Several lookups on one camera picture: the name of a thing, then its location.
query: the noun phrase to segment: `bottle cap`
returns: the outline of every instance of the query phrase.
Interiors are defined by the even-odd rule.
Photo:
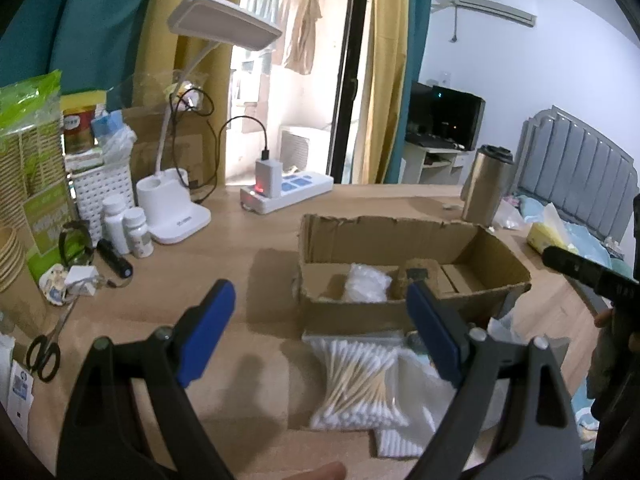
[[[124,197],[120,193],[109,195],[102,200],[102,210],[107,215],[118,215],[127,208]]]
[[[132,207],[127,209],[122,218],[122,222],[126,227],[140,227],[146,222],[145,210],[141,207]]]

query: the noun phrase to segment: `bag of cotton swabs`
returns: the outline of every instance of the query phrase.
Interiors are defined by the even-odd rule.
[[[353,338],[304,335],[326,369],[326,395],[312,430],[374,430],[407,426],[396,405],[402,335]]]

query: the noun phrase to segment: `scissors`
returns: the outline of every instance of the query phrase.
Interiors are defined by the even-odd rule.
[[[53,377],[55,377],[56,373],[58,373],[58,368],[60,368],[60,346],[58,346],[58,337],[60,336],[60,332],[62,332],[66,320],[69,319],[71,312],[76,306],[77,300],[78,297],[75,297],[71,303],[67,305],[52,332],[49,332],[47,335],[40,334],[29,345],[25,359],[27,368],[31,374],[37,372],[38,377],[43,383],[49,383]],[[32,361],[31,355],[36,349],[36,358],[35,361]],[[49,365],[51,358],[53,358],[53,368],[48,375],[44,375],[44,369]]]

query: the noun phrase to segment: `thermos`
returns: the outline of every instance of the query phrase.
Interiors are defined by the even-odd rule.
[[[485,144],[476,151],[471,172],[462,187],[462,219],[489,227],[507,193],[513,175],[513,155],[506,148]]]

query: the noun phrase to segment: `blue gripper pad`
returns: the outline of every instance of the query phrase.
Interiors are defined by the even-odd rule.
[[[417,282],[407,288],[406,309],[440,377],[458,388],[463,379],[462,363],[469,352],[462,318]]]
[[[190,334],[181,342],[175,375],[183,388],[202,377],[235,305],[236,291],[232,283],[218,280],[200,305],[194,308],[195,319],[190,320],[194,326],[190,327]]]

